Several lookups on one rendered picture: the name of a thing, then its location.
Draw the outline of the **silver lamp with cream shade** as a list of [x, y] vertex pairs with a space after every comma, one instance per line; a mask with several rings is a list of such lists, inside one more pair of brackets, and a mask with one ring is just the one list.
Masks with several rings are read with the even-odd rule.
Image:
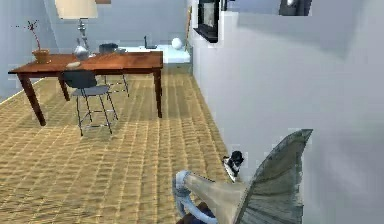
[[95, 0], [55, 0], [58, 17], [64, 20], [78, 20], [78, 30], [81, 38], [77, 39], [77, 46], [74, 50], [79, 60], [86, 60], [94, 57], [91, 52], [86, 36], [84, 20], [98, 17], [97, 4]]

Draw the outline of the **dark framed wall picture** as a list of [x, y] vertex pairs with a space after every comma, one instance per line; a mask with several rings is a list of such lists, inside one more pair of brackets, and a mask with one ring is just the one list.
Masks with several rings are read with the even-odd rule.
[[281, 0], [279, 14], [281, 16], [307, 16], [312, 0]]

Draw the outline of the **thin wooden stick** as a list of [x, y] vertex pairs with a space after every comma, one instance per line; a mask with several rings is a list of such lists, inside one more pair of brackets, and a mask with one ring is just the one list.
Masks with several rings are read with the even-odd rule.
[[186, 37], [185, 37], [185, 44], [184, 44], [184, 50], [187, 51], [188, 47], [188, 38], [189, 38], [189, 31], [190, 31], [190, 25], [191, 25], [191, 15], [192, 15], [192, 6], [188, 7], [187, 10], [187, 18], [186, 18]]

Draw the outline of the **small black and white object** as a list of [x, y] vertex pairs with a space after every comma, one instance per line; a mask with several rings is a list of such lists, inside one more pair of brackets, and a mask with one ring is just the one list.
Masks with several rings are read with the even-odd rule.
[[233, 151], [230, 156], [224, 156], [222, 159], [224, 169], [233, 182], [238, 179], [238, 173], [243, 161], [244, 158], [240, 151]]

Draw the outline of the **brown pot with twig plant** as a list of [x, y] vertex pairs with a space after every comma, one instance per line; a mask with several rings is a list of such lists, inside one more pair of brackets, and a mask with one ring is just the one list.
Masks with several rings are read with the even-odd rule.
[[37, 45], [37, 48], [32, 51], [32, 55], [34, 56], [37, 64], [47, 64], [49, 63], [50, 50], [41, 48], [41, 43], [36, 33], [37, 23], [37, 20], [28, 20], [26, 25], [17, 25], [17, 28], [23, 27], [24, 29], [27, 29], [32, 33]]

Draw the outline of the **dark grey metal chair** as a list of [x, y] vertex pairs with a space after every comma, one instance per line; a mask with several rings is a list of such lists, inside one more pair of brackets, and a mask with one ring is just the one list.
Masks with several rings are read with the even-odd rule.
[[[116, 44], [116, 43], [104, 43], [104, 44], [100, 44], [99, 45], [99, 53], [100, 54], [113, 53], [113, 52], [125, 53], [126, 50], [125, 49], [119, 49], [118, 44]], [[122, 75], [122, 80], [123, 80], [122, 82], [117, 82], [115, 84], [114, 83], [108, 83], [107, 77], [104, 76], [104, 83], [106, 85], [119, 85], [119, 84], [123, 84], [124, 85], [124, 89], [123, 90], [116, 90], [114, 92], [124, 91], [124, 92], [127, 93], [127, 96], [129, 97], [128, 83], [127, 83], [127, 80], [126, 80], [126, 77], [125, 77], [124, 74]]]
[[[105, 107], [103, 96], [106, 96], [111, 105], [111, 112], [114, 115], [114, 119], [117, 120], [117, 112], [115, 110], [112, 98], [110, 95], [110, 87], [108, 85], [99, 85], [96, 80], [96, 74], [90, 70], [78, 69], [78, 70], [65, 70], [62, 73], [64, 82], [71, 88], [74, 88], [72, 96], [76, 98], [76, 114], [78, 127], [80, 129], [80, 135], [83, 135], [83, 128], [93, 128], [92, 124], [93, 113], [103, 113], [109, 132], [112, 132], [111, 121], [107, 115], [108, 110]], [[83, 117], [80, 116], [80, 98], [83, 97], [86, 102], [87, 112]], [[98, 97], [100, 100], [101, 110], [92, 111], [89, 106], [89, 98]]]

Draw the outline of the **brown wooden table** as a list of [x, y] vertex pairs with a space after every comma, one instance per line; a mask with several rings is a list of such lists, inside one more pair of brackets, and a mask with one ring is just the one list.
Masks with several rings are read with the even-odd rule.
[[[50, 54], [48, 63], [36, 61], [22, 65], [9, 71], [16, 74], [22, 88], [30, 102], [30, 105], [41, 126], [46, 125], [44, 114], [31, 84], [31, 78], [56, 77], [59, 81], [62, 93], [67, 101], [70, 100], [67, 86], [63, 81], [63, 71], [69, 63], [75, 62], [73, 54]], [[157, 115], [162, 117], [162, 85], [161, 71], [163, 68], [163, 52], [128, 52], [128, 53], [104, 53], [84, 60], [80, 64], [81, 69], [93, 71], [96, 75], [122, 75], [122, 74], [153, 74], [156, 94]]]

